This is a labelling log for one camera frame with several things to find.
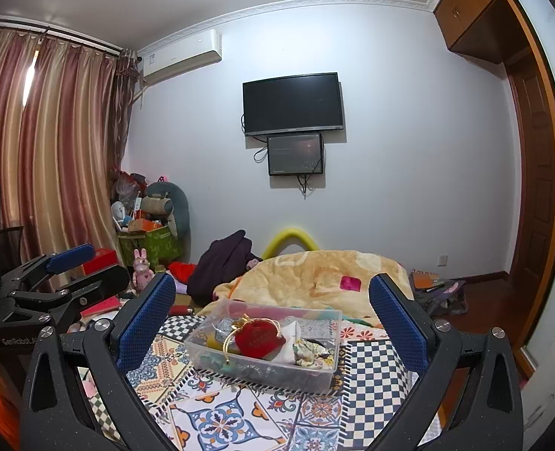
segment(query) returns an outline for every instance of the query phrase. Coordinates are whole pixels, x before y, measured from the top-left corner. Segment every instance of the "silver screw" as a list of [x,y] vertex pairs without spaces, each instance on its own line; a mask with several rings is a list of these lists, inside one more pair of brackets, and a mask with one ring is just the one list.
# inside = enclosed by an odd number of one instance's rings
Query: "silver screw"
[[497,339],[503,339],[505,337],[505,331],[500,327],[493,327],[493,336]]
[[94,324],[94,329],[102,332],[107,330],[109,328],[109,325],[110,325],[109,319],[100,319],[99,321],[96,321],[96,324]]
[[441,333],[447,333],[451,330],[451,322],[445,321],[445,319],[436,320],[434,325]]
[[39,335],[43,338],[50,337],[52,333],[54,333],[54,329],[50,325],[47,325],[41,331],[39,331]]

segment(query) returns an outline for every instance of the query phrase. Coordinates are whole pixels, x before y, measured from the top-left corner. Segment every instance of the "transparent storage bin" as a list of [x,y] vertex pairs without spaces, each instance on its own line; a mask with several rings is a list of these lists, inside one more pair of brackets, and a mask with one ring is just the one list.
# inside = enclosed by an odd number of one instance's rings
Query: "transparent storage bin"
[[[207,334],[213,333],[215,324],[222,319],[239,319],[244,314],[250,318],[279,321],[282,327],[297,320],[301,329],[300,336],[303,339],[317,340],[330,352],[333,351],[333,367],[305,368],[295,364],[272,363],[232,353],[229,354],[229,364],[226,364],[222,351],[207,347]],[[330,390],[333,374],[338,368],[341,325],[340,310],[289,309],[223,299],[215,310],[190,333],[184,344],[197,369],[211,370],[231,378],[277,388],[325,393]]]

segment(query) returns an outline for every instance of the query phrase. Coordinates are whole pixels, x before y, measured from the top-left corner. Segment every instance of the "rabbit figurine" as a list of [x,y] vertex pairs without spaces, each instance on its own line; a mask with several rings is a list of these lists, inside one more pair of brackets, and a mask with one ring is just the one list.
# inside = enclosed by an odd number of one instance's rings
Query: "rabbit figurine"
[[150,269],[150,263],[146,259],[146,249],[138,252],[133,251],[133,285],[138,292],[141,292],[148,282],[152,280],[154,273]]

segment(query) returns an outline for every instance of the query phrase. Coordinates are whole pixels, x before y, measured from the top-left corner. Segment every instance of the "beige blanket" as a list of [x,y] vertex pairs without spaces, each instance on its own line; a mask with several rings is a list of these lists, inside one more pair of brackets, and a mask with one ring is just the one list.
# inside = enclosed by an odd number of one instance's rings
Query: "beige blanket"
[[[406,297],[413,298],[403,266],[391,259],[358,251],[305,251],[277,256],[259,263],[232,282],[217,286],[215,295],[278,307],[332,307],[342,310],[346,316],[382,327],[368,295],[369,280],[378,273],[390,275]],[[361,280],[360,291],[343,290],[343,276]],[[355,283],[355,280],[345,280],[345,285],[346,281]],[[207,305],[199,314],[209,314],[216,304]]]

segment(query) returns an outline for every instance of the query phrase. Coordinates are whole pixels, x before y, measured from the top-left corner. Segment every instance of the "blue gripper pad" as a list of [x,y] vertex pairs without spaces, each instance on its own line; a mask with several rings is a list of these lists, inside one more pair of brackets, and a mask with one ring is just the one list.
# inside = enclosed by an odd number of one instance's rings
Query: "blue gripper pad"
[[428,369],[428,341],[403,306],[405,297],[388,275],[376,275],[369,282],[369,302],[405,368],[423,375]]
[[156,274],[137,299],[130,300],[115,316],[111,350],[120,373],[140,367],[146,352],[175,302],[175,282],[166,273]]
[[65,273],[65,271],[69,271],[69,269],[77,268],[77,266],[87,263],[94,256],[96,256],[94,246],[82,244],[63,253],[55,254],[46,264],[46,271],[49,275],[60,275]]

